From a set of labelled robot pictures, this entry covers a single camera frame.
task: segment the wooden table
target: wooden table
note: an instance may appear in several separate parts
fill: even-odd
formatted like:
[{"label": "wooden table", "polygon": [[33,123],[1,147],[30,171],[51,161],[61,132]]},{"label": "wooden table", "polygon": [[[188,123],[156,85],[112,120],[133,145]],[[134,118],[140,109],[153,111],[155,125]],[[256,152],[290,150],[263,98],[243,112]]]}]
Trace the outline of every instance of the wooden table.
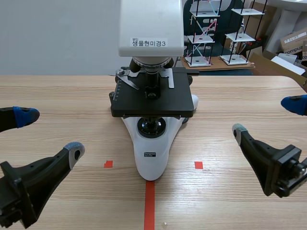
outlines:
[{"label": "wooden table", "polygon": [[[71,141],[86,148],[30,229],[143,229],[145,181],[123,122],[111,116],[114,88],[109,76],[0,76],[0,107],[41,113],[33,125],[0,134],[0,162],[27,165]],[[231,131],[242,123],[254,138],[276,148],[293,144],[306,157],[307,118],[280,105],[305,92],[277,76],[195,77],[191,90],[200,99],[197,112],[155,182],[155,229],[305,230],[307,184],[288,198],[266,197]],[[107,160],[113,168],[103,167]],[[196,170],[195,161],[204,169]]]}]

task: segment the red tape marker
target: red tape marker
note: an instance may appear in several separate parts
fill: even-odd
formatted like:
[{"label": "red tape marker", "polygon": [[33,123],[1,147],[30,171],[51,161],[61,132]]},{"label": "red tape marker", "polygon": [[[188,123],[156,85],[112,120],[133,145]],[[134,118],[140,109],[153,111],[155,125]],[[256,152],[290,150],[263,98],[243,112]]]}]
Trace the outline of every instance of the red tape marker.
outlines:
[{"label": "red tape marker", "polygon": [[203,165],[201,161],[196,161],[195,162],[195,169],[203,169]]},{"label": "red tape marker", "polygon": [[113,168],[113,161],[106,161],[104,168]]},{"label": "red tape marker", "polygon": [[154,230],[154,181],[146,181],[144,230]]}]

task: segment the gray fingertip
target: gray fingertip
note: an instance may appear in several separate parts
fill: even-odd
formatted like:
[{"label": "gray fingertip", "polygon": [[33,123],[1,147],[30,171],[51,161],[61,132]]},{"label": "gray fingertip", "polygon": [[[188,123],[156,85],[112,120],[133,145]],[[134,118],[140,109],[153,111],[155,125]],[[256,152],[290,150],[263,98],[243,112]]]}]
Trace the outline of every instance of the gray fingertip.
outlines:
[{"label": "gray fingertip", "polygon": [[77,161],[85,153],[85,147],[80,142],[72,142],[67,144],[64,149],[67,149],[69,151],[69,165],[72,170]]},{"label": "gray fingertip", "polygon": [[247,131],[247,129],[241,124],[234,124],[232,126],[232,133],[239,145],[241,145],[241,133],[244,131]]}]

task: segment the microscope stage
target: microscope stage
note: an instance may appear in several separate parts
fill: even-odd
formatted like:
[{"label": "microscope stage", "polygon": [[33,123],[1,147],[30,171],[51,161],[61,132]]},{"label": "microscope stage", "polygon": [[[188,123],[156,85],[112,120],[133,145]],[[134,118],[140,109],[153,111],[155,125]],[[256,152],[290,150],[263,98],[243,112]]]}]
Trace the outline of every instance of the microscope stage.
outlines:
[{"label": "microscope stage", "polygon": [[136,90],[119,80],[112,100],[113,117],[192,117],[193,100],[186,73],[173,73],[174,88],[168,87],[168,78],[160,77],[161,97],[145,98],[145,73],[128,77],[140,89]]}]

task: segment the white paper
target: white paper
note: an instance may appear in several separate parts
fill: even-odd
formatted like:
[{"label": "white paper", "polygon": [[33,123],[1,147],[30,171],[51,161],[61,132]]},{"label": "white paper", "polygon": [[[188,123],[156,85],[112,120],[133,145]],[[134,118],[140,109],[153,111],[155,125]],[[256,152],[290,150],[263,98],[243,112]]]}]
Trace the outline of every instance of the white paper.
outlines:
[{"label": "white paper", "polygon": [[281,59],[280,57],[274,57],[272,59],[273,62],[277,63],[278,65],[282,66],[282,67],[285,67],[286,69],[296,73],[296,74],[299,74],[299,75],[302,75],[303,73],[305,73],[305,70],[303,68],[300,68],[298,66],[295,66],[283,59]]}]

